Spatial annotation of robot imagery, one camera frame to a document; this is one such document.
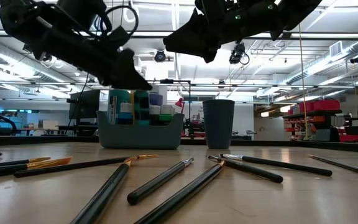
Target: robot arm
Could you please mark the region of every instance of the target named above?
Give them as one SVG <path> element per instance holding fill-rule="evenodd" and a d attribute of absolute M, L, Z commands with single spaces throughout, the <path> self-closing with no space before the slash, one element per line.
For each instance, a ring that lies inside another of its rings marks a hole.
<path fill-rule="evenodd" d="M 27 44 L 36 59 L 54 55 L 96 76 L 102 85 L 151 90 L 134 68 L 134 52 L 129 49 L 118 52 L 131 34 L 121 26 L 109 34 L 112 25 L 107 14 L 122 7 L 134 11 L 131 7 L 118 6 L 105 12 L 103 0 L 59 0 L 56 4 L 0 0 L 0 5 L 4 30 Z M 101 19 L 99 36 L 89 31 L 96 16 Z"/>
<path fill-rule="evenodd" d="M 292 30 L 321 0 L 196 0 L 190 20 L 164 38 L 168 51 L 203 57 L 212 62 L 222 44 L 270 32 L 276 40 Z"/>

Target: wooden table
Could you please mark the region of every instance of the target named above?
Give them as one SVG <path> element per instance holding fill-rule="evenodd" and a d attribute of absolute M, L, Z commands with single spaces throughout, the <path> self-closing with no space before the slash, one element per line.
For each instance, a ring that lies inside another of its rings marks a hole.
<path fill-rule="evenodd" d="M 63 134 L 64 131 L 59 129 L 44 129 L 44 128 L 19 128 L 18 131 L 25 131 L 26 136 L 30 136 L 30 131 L 46 131 L 47 134 L 54 133 L 57 131 L 58 134 Z"/>
<path fill-rule="evenodd" d="M 135 162 L 127 180 L 110 204 L 101 223 L 134 223 L 199 176 L 214 162 L 209 154 L 232 153 L 331 169 L 323 177 L 276 167 L 263 167 L 284 177 L 275 184 L 256 176 L 225 169 L 166 223 L 246 224 L 358 224 L 358 174 L 307 157 L 315 154 L 358 166 L 357 152 L 301 147 L 231 147 L 229 151 L 206 146 L 180 146 L 176 151 L 102 149 L 96 143 L 55 143 L 1 146 L 0 162 L 40 156 L 74 156 L 73 162 L 133 154 L 160 154 L 158 159 Z M 195 162 L 160 190 L 136 206 L 126 202 L 135 190 L 180 160 Z M 119 164 L 15 179 L 0 177 L 0 223 L 69 223 L 104 184 Z"/>

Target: computer monitor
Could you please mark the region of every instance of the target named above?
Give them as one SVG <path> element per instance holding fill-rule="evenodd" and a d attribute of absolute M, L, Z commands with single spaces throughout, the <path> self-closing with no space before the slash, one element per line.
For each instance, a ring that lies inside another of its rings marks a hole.
<path fill-rule="evenodd" d="M 84 91 L 71 94 L 70 100 L 70 119 L 95 118 L 99 110 L 100 90 Z"/>

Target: black paintbrush handle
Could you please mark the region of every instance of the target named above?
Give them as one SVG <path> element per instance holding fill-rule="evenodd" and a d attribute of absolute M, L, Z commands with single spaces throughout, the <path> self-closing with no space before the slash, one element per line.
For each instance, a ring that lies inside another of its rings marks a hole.
<path fill-rule="evenodd" d="M 20 170 L 26 170 L 27 164 L 11 165 L 11 166 L 2 166 L 0 167 L 0 176 L 11 175 Z"/>
<path fill-rule="evenodd" d="M 162 174 L 156 176 L 154 179 L 150 180 L 143 186 L 131 192 L 127 196 L 128 203 L 130 203 L 131 205 L 138 204 L 141 200 L 149 196 L 153 191 L 157 190 L 172 177 L 176 176 L 185 167 L 186 166 L 184 162 L 179 162 L 173 167 L 167 169 Z"/>
<path fill-rule="evenodd" d="M 129 165 L 121 164 L 74 220 L 71 221 L 71 224 L 95 223 L 124 182 L 128 170 Z"/>
<path fill-rule="evenodd" d="M 167 218 L 169 218 L 171 214 L 173 214 L 177 209 L 189 201 L 189 199 L 197 194 L 205 185 L 211 182 L 211 180 L 213 180 L 221 170 L 222 167 L 219 164 L 213 166 L 197 177 L 195 180 L 190 182 L 188 185 L 186 185 L 184 188 L 179 190 L 172 197 L 168 198 L 157 208 L 153 209 L 140 220 L 135 222 L 135 224 L 163 223 Z"/>
<path fill-rule="evenodd" d="M 21 161 L 12 161 L 12 162 L 0 162 L 0 166 L 11 166 L 11 165 L 18 165 L 18 164 L 28 164 L 29 160 L 24 159 Z"/>
<path fill-rule="evenodd" d="M 266 178 L 266 179 L 271 180 L 271 181 L 273 181 L 275 183 L 283 182 L 283 177 L 282 176 L 274 174 L 272 172 L 268 172 L 268 171 L 265 171 L 265 170 L 262 170 L 262 169 L 258 169 L 256 167 L 248 166 L 248 165 L 245 165 L 243 163 L 235 162 L 235 161 L 232 161 L 232 160 L 229 160 L 229 159 L 225 159 L 225 161 L 226 161 L 226 165 L 228 167 L 232 167 L 232 168 L 237 169 L 237 170 L 241 170 L 241 171 L 244 171 L 244 172 L 248 172 L 250 174 L 257 175 L 259 177 Z"/>
<path fill-rule="evenodd" d="M 310 172 L 310 173 L 314 173 L 314 174 L 325 175 L 327 177 L 330 177 L 333 174 L 333 172 L 331 170 L 327 170 L 327 169 L 302 166 L 302 165 L 291 164 L 291 163 L 286 163 L 286 162 L 271 161 L 268 159 L 259 159 L 259 158 L 249 157 L 249 156 L 243 156 L 242 160 L 246 161 L 246 162 L 256 163 L 256 164 L 265 164 L 265 165 L 270 165 L 270 166 L 299 170 L 299 171 L 303 171 L 303 172 Z"/>
<path fill-rule="evenodd" d="M 14 176 L 28 177 L 32 175 L 49 174 L 53 172 L 61 172 L 66 170 L 81 169 L 81 168 L 94 167 L 94 166 L 103 166 L 108 164 L 117 164 L 120 162 L 124 162 L 128 158 L 129 157 L 119 157 L 114 159 L 103 159 L 100 161 L 81 162 L 76 164 L 68 164 L 68 165 L 47 167 L 41 169 L 23 170 L 23 171 L 16 172 Z"/>
<path fill-rule="evenodd" d="M 310 155 L 310 157 L 313 158 L 313 159 L 317 159 L 319 161 L 323 161 L 323 162 L 326 162 L 326 163 L 329 163 L 329 164 L 332 164 L 332 165 L 335 165 L 335 166 L 339 166 L 339 167 L 342 167 L 342 168 L 345 168 L 345 169 L 348 169 L 348 170 L 351 170 L 351 171 L 354 171 L 354 172 L 358 173 L 358 167 L 350 166 L 350 165 L 343 164 L 343 163 L 340 163 L 340 162 L 335 162 L 335 161 L 332 161 L 330 159 L 326 159 L 326 158 L 319 157 L 319 156 Z"/>

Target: gray cylindrical container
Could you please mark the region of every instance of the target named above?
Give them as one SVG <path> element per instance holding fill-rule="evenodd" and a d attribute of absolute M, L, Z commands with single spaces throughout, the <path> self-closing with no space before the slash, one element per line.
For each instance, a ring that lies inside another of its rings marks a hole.
<path fill-rule="evenodd" d="M 234 104 L 232 100 L 203 102 L 206 143 L 210 149 L 229 149 L 233 129 Z"/>

